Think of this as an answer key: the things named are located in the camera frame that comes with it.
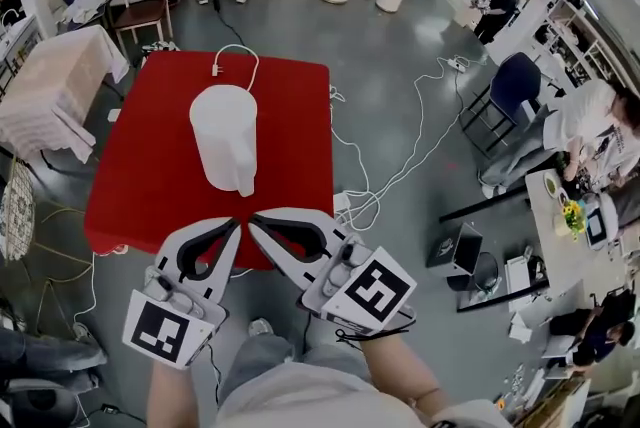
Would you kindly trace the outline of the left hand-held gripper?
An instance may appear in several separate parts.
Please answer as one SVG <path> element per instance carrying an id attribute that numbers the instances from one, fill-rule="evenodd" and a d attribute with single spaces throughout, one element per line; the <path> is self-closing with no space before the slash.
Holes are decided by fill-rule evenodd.
<path id="1" fill-rule="evenodd" d="M 220 300 L 234 267 L 240 223 L 231 217 L 195 222 L 171 233 L 131 293 L 122 342 L 177 370 L 189 368 L 228 318 Z M 197 280 L 199 294 L 174 284 Z"/>

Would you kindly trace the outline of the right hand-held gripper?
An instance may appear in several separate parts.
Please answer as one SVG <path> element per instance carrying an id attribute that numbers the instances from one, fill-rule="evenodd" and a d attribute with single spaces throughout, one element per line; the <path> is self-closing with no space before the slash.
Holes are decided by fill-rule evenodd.
<path id="1" fill-rule="evenodd" d="M 415 324 L 416 281 L 382 247 L 371 250 L 324 211 L 280 207 L 249 220 L 253 241 L 299 289 L 301 306 L 355 337 L 384 337 Z M 320 271 L 320 260 L 331 258 Z"/>

